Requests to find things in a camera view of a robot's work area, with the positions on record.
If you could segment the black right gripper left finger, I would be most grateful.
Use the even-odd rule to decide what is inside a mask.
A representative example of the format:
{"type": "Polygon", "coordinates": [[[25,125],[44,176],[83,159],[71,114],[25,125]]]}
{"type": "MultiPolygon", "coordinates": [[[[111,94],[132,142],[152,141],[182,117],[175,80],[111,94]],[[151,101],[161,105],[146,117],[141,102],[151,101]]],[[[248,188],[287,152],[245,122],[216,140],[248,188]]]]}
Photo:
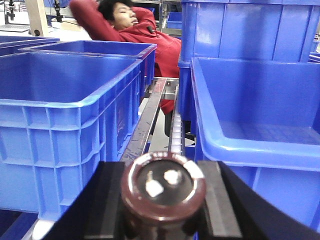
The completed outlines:
{"type": "Polygon", "coordinates": [[[123,162],[100,161],[89,182],[45,240],[125,240],[121,178],[123,162]]]}

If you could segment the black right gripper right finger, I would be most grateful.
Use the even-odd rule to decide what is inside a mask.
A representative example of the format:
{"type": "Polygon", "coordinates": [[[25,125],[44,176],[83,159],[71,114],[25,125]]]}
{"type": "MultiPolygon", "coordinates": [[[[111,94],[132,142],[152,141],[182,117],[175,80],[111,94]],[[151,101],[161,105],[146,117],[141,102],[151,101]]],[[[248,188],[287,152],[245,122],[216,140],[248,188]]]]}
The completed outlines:
{"type": "Polygon", "coordinates": [[[320,234],[274,207],[221,161],[200,160],[206,181],[199,240],[318,240],[320,234]]]}

